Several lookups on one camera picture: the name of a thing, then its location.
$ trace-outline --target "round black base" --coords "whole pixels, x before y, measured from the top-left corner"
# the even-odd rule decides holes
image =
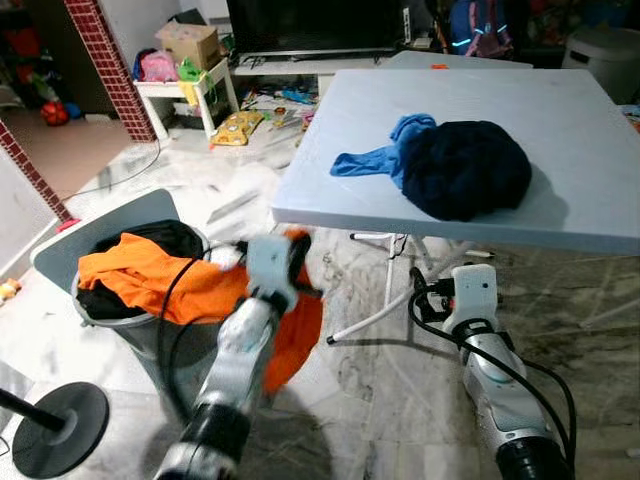
[[[109,422],[109,402],[95,385],[64,385],[35,405],[65,420],[59,432],[25,418],[13,439],[13,463],[30,478],[52,478],[82,463],[98,446]]]

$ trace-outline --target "pink bag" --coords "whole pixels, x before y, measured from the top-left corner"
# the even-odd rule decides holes
[[[177,82],[178,72],[169,52],[153,52],[140,61],[145,82]]]

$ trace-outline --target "white tile floor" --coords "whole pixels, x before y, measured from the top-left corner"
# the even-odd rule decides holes
[[[158,161],[143,175],[75,197],[69,208],[87,218],[163,187],[183,221],[210,238],[271,231],[278,226],[269,202],[301,134],[297,126],[270,128],[268,122],[260,125],[247,147],[212,152],[201,132],[174,131],[175,139],[163,145]],[[135,173],[154,158],[155,148],[125,150],[86,189]],[[238,198],[245,203],[239,205]],[[312,231],[308,265],[313,281],[326,292],[324,338],[379,307],[385,253],[349,241],[348,232]],[[595,480],[606,472],[607,478],[637,479],[640,463],[624,452],[640,446],[638,312],[591,331],[576,327],[583,312],[600,308],[592,303],[594,295],[640,294],[637,259],[492,249],[499,254],[495,262],[506,288],[501,315],[515,330],[517,346],[532,360],[557,368],[576,394],[578,478]],[[609,267],[612,262],[615,268]],[[408,258],[400,260],[395,288],[406,284],[409,266]],[[550,283],[558,281],[551,271],[561,273],[566,287]],[[102,444],[64,478],[152,478],[179,431],[166,418],[153,383],[113,332],[80,327],[68,295],[33,270],[23,284],[23,291],[0,309],[0,361],[35,381],[30,400],[60,384],[85,380],[103,387],[113,407]],[[480,444],[454,349],[413,331],[404,310],[360,338],[375,341],[329,347],[321,340],[298,375],[259,412],[242,478],[499,478]],[[559,403],[557,393],[549,392]],[[4,432],[8,440],[17,421]],[[0,458],[0,478],[23,478],[10,455]]]

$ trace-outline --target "red brick pillar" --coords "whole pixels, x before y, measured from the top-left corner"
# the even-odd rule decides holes
[[[36,167],[33,166],[29,157],[16,141],[5,124],[0,120],[0,145],[7,151],[11,159],[18,166],[22,173],[29,179],[33,187],[38,191],[40,196],[47,202],[47,205],[53,210],[58,218],[66,222],[73,217],[69,210],[64,206],[58,195],[55,194],[49,184],[42,178]]]
[[[64,3],[129,136],[135,142],[153,142],[156,134],[100,3],[98,0],[64,0]]]

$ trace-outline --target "backpack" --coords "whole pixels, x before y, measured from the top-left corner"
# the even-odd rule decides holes
[[[512,49],[503,0],[458,0],[450,21],[451,46],[457,55],[498,58]]]

